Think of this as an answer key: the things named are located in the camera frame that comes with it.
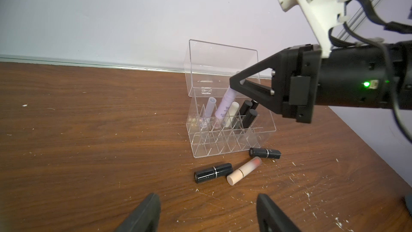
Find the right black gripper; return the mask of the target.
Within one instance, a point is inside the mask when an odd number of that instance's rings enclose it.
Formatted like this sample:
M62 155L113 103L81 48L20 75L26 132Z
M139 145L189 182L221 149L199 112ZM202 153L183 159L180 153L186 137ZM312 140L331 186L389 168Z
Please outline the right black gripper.
M310 123L316 105L412 108L412 43L387 44L391 79L383 51L373 46L339 48L322 59L313 45L282 50L230 78L230 88L275 114ZM248 80L266 69L275 72L270 86Z

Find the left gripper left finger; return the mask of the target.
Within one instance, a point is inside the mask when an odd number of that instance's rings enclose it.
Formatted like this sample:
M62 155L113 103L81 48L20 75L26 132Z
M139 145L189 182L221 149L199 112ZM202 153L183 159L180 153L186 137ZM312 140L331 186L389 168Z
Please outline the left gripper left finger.
M156 232L161 215L161 200L155 193L145 199L120 223L115 232Z

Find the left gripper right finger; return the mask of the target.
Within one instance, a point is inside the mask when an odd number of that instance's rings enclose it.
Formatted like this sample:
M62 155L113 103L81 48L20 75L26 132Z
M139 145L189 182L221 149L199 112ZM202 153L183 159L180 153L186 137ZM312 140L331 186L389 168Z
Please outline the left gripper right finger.
M258 194L256 213L261 232L301 232L266 194Z

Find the white lip balm tube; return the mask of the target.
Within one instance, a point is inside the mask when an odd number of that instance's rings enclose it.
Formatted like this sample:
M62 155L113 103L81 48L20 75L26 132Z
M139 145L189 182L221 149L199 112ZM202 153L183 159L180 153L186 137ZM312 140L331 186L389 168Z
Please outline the white lip balm tube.
M222 122L222 125L224 128L228 128L232 126L232 122L235 120L235 117L237 116L237 112L239 108L240 108L240 105L238 102L232 102Z

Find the lilac lip tube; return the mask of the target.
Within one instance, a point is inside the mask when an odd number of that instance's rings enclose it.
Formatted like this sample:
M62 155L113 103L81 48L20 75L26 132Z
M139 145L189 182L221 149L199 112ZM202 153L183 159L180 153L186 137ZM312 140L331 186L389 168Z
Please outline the lilac lip tube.
M209 97L207 105L204 109L203 114L203 126L207 127L210 121L210 118L214 112L217 100L214 97Z
M223 120L232 102L235 101L238 92L230 87L227 88L220 105L217 107L215 117L218 120Z

